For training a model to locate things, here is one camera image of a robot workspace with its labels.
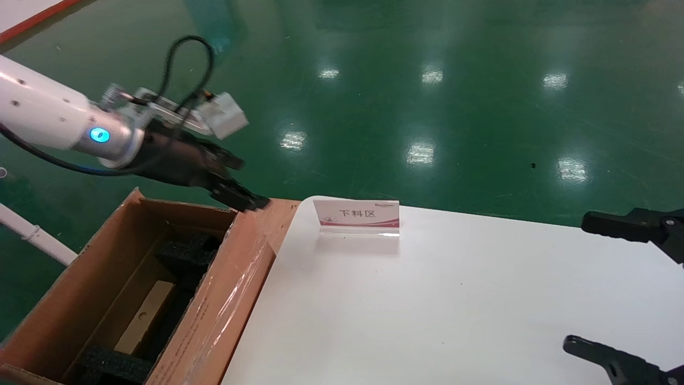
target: robotic arm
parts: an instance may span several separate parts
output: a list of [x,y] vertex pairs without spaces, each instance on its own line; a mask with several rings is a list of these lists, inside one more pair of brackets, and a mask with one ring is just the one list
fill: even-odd
[[229,94],[203,96],[206,100],[196,108],[186,108],[145,88],[129,95],[112,84],[103,100],[95,103],[0,56],[0,134],[20,147],[41,153],[43,159],[51,157],[31,144],[71,149],[97,157],[109,170],[88,171],[47,160],[95,175],[132,173],[178,186],[199,186],[239,211],[264,208],[269,199],[251,193],[226,170],[240,169],[241,159],[209,140],[172,129],[223,139],[248,124]]

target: open cardboard box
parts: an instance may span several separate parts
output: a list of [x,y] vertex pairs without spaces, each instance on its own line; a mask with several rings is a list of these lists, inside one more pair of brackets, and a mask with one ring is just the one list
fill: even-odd
[[134,190],[0,350],[0,378],[78,382],[85,348],[114,348],[154,283],[173,281],[154,256],[159,244],[202,232],[222,244],[145,384],[217,384],[275,258],[259,215],[269,218]]

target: floor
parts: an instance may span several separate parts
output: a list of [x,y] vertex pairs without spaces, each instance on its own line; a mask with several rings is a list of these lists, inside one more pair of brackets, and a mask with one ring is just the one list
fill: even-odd
[[[262,195],[569,226],[588,210],[683,205],[681,1],[107,0],[4,54],[99,100],[110,82],[156,88],[184,34],[219,54],[209,88],[251,122],[222,144]],[[182,52],[173,99],[205,64],[199,47]],[[136,186],[215,204],[202,190],[57,169],[6,140],[0,166],[0,200],[76,250]],[[6,229],[0,244],[2,337],[62,268]]]

